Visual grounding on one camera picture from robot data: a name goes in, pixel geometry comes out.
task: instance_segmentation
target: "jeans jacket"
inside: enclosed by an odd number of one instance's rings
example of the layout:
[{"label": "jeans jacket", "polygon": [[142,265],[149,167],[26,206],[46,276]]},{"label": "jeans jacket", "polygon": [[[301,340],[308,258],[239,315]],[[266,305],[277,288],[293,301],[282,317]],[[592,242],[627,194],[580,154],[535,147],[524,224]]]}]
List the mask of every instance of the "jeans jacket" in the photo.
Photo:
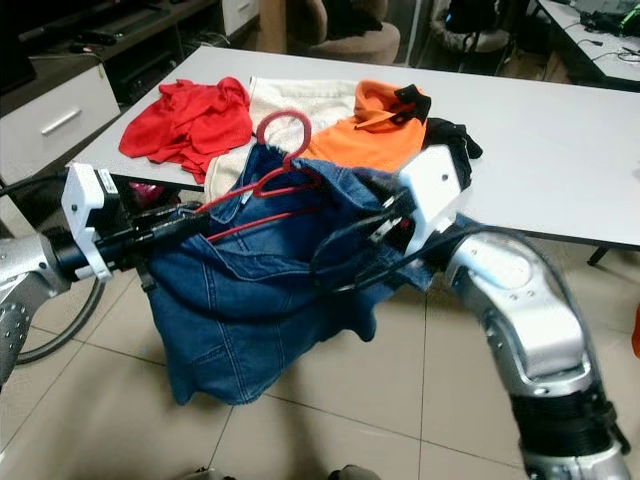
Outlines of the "jeans jacket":
[{"label": "jeans jacket", "polygon": [[[236,188],[281,165],[278,149],[256,145]],[[232,405],[252,402],[317,342],[344,329],[363,341],[373,339],[373,307],[402,284],[421,290],[429,286],[426,269],[407,266],[384,284],[363,291],[327,295],[319,288],[309,273],[318,244],[335,230],[379,213],[382,206],[355,170],[319,160],[297,159],[294,165],[323,176],[321,190],[267,199],[236,197],[210,211],[207,233],[322,205],[319,212],[268,223],[215,244],[197,235],[158,249],[148,259],[156,281],[149,300],[179,404],[196,391]],[[269,188],[306,181],[295,172],[274,179]],[[374,249],[366,236],[355,232],[331,247],[326,257],[332,268],[325,275],[336,280],[389,265],[402,254],[384,244]]]}]

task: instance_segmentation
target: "white table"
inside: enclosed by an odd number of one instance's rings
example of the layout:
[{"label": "white table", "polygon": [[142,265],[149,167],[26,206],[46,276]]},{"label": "white table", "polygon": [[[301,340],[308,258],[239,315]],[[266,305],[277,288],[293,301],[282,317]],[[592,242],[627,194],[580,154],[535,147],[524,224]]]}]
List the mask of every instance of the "white table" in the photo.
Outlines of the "white table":
[{"label": "white table", "polygon": [[[566,33],[566,35],[582,50],[589,59],[595,59],[592,63],[610,79],[640,82],[640,62],[625,62],[617,55],[605,55],[596,58],[603,53],[623,53],[622,47],[632,50],[640,50],[640,38],[616,37],[610,33],[587,32],[580,25],[580,14],[569,6],[552,2],[551,0],[537,0],[538,4],[547,15]],[[602,42],[599,47],[586,40]]]},{"label": "white table", "polygon": [[[210,47],[163,83],[215,84],[234,76],[248,86],[252,75],[415,83],[433,99],[430,116],[466,124],[484,149],[473,162],[465,214],[526,232],[640,247],[638,94]],[[126,126],[157,98],[157,89],[149,92],[75,160],[129,179],[198,188],[179,165],[118,151]]]}]

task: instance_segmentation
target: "tile floor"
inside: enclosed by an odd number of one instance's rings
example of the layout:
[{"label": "tile floor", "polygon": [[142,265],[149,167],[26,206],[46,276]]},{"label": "tile floor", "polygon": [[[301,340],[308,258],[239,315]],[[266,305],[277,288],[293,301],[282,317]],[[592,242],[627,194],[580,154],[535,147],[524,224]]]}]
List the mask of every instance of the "tile floor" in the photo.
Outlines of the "tile floor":
[{"label": "tile floor", "polygon": [[[640,254],[541,242],[584,309],[640,475],[640,360],[630,333]],[[50,302],[29,346],[64,328],[91,285]],[[0,397],[0,479],[173,479],[215,466],[239,480],[325,479],[361,464],[383,479],[521,479],[517,430],[483,334],[435,286],[378,307],[378,334],[318,345],[252,405],[170,395],[159,335],[133,273],[52,357],[16,370]]]}]

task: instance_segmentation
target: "chair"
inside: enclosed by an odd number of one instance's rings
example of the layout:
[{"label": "chair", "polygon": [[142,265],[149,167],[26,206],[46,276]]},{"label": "chair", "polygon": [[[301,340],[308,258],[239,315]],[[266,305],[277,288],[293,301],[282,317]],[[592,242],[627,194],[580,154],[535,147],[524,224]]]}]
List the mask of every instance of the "chair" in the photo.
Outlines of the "chair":
[{"label": "chair", "polygon": [[[388,0],[360,0],[357,8],[382,21]],[[289,53],[352,62],[390,65],[398,54],[400,32],[390,23],[382,30],[340,40],[327,39],[327,11],[322,0],[287,1],[287,46]]]},{"label": "chair", "polygon": [[440,9],[431,20],[431,32],[428,43],[433,39],[441,47],[458,55],[458,72],[463,72],[471,57],[475,54],[491,54],[503,51],[500,61],[495,69],[497,75],[507,58],[507,53],[513,44],[513,37],[508,28],[514,22],[515,11],[511,8],[513,2],[501,0],[498,7],[497,26],[492,29],[480,30],[471,33],[454,33],[447,30],[445,19],[448,6]]}]

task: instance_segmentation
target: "drawer handle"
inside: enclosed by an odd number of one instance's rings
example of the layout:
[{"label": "drawer handle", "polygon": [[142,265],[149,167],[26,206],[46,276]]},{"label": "drawer handle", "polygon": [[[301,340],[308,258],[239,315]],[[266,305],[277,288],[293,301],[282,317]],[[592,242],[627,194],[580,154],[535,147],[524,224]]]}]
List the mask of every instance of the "drawer handle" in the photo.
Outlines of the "drawer handle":
[{"label": "drawer handle", "polygon": [[40,133],[45,137],[47,137],[51,135],[53,132],[55,132],[57,129],[59,129],[65,123],[68,123],[74,118],[76,118],[81,113],[82,113],[82,110],[80,108],[74,108],[69,113],[67,113],[64,117],[59,118],[58,120],[53,122],[51,125],[47,125],[46,127],[44,127],[42,130],[40,130]]}]

